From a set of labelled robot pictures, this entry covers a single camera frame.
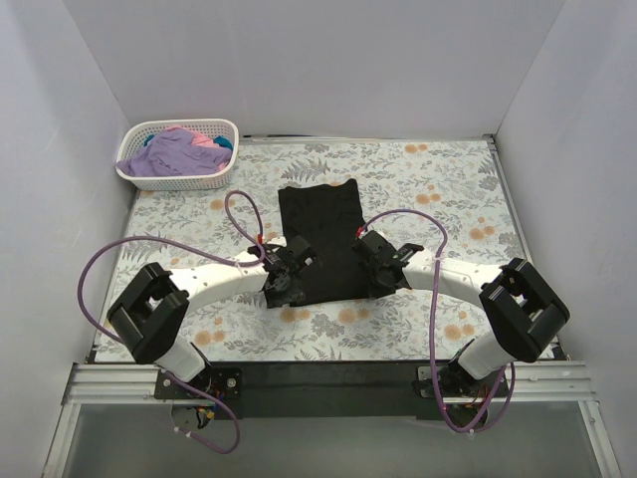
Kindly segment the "black t shirt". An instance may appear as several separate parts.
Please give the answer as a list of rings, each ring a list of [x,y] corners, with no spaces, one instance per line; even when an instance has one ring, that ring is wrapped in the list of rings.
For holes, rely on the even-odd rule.
[[[287,245],[302,236],[318,255],[301,273],[305,299],[288,306],[371,299],[366,275],[352,250],[355,239],[364,234],[357,182],[286,187],[278,191],[278,197]]]

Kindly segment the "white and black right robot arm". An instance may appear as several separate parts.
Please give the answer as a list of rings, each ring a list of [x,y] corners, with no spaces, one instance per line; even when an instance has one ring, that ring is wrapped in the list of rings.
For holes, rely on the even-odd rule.
[[[570,319],[563,300],[532,263],[504,266],[442,259],[407,243],[397,249],[376,231],[360,232],[352,246],[373,298],[401,289],[438,292],[480,307],[491,330],[463,346],[424,383],[438,380],[446,396],[473,395],[511,361],[533,363]]]

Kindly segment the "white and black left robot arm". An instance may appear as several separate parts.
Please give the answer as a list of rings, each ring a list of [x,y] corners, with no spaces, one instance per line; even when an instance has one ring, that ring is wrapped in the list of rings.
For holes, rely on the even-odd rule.
[[[138,364],[154,364],[177,378],[192,398],[218,388],[203,352],[180,333],[187,314],[248,293],[262,293],[275,307],[302,300],[300,274],[317,261],[298,236],[291,242],[252,246],[227,263],[165,270],[144,266],[110,306],[106,318]]]

